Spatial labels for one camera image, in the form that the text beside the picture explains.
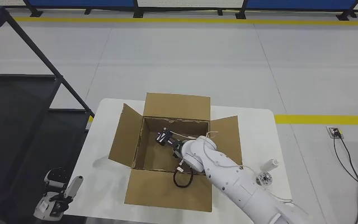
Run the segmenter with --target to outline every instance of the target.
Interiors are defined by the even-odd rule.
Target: small white bottle
[[[260,169],[262,172],[269,172],[278,166],[279,166],[279,162],[277,160],[272,159],[272,160],[268,160],[267,162],[265,162],[260,167]]]

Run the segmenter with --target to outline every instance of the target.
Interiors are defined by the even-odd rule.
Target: gray floor
[[[14,15],[27,12],[12,11]],[[82,17],[82,11],[45,16]],[[94,12],[92,17],[131,17]],[[178,13],[148,17],[177,17]],[[200,17],[193,12],[188,17]],[[214,17],[208,12],[205,17]],[[335,20],[334,14],[248,13],[248,18]],[[261,24],[20,25],[96,111],[106,97],[144,100],[146,92],[210,96],[213,105],[275,114],[356,115],[355,26]],[[0,73],[50,73],[8,26],[0,29]],[[54,108],[80,108],[61,89]],[[358,127],[340,126],[354,161]],[[325,125],[277,125],[293,200],[316,223],[353,223],[357,183],[342,169]],[[343,163],[348,164],[341,144]],[[87,223],[122,223],[88,219]]]

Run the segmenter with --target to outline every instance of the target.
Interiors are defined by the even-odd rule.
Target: open cardboard box
[[[205,136],[218,131],[213,141],[218,151],[242,164],[237,116],[210,121],[210,98],[175,94],[147,94],[143,116],[124,104],[109,159],[132,168],[126,204],[211,212],[211,183],[194,173],[191,185],[178,188],[173,173],[180,159],[170,146],[155,138],[163,128],[184,136]],[[189,167],[178,174],[179,184],[190,178]]]

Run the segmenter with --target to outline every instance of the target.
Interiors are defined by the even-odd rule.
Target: electrical outlet
[[[339,137],[338,136],[335,136],[335,132],[334,132],[334,129],[336,129],[337,127],[326,127],[327,128],[327,131],[328,131],[328,134],[329,134],[329,136],[330,136],[330,138],[332,138],[332,139],[339,139]],[[344,136],[343,136],[343,134],[342,134],[342,130],[340,130],[339,128],[337,128],[338,129],[338,131],[341,133],[341,137],[342,137],[342,139],[344,139]]]

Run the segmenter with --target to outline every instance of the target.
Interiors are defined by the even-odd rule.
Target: black cable
[[[338,154],[337,154],[337,150],[336,150],[336,138],[335,138],[335,137],[333,137],[333,146],[334,146],[334,148],[335,148],[335,153],[336,153],[337,159],[338,159],[338,161],[340,162],[340,164],[342,165],[343,169],[345,169],[345,171],[346,171],[356,182],[358,182],[358,180],[355,179],[350,172],[348,172],[348,170],[346,169],[346,167],[345,167],[345,166],[343,165],[343,163],[341,162],[341,160],[340,160],[340,158],[339,158],[339,156],[338,156]]]
[[[358,174],[357,174],[356,170],[354,169],[354,166],[353,166],[353,163],[352,163],[351,154],[349,153],[348,148],[347,148],[345,142],[343,141],[341,135],[339,135],[339,138],[340,138],[340,140],[342,141],[342,143],[343,143],[343,145],[344,145],[344,147],[345,147],[345,149],[346,149],[346,151],[347,151],[347,153],[348,153],[349,163],[351,164],[351,167],[352,167],[352,169],[353,169],[353,172],[354,172],[354,174],[356,175],[356,177],[357,177],[357,179],[358,179]]]
[[[187,185],[179,185],[177,183],[177,181],[175,180],[175,176],[177,175],[177,173],[178,173],[178,170],[175,170],[174,175],[173,175],[173,181],[174,181],[175,186],[177,186],[178,188],[187,188],[191,184],[192,178],[194,176],[194,172],[193,172],[192,168],[190,168],[190,180]]]

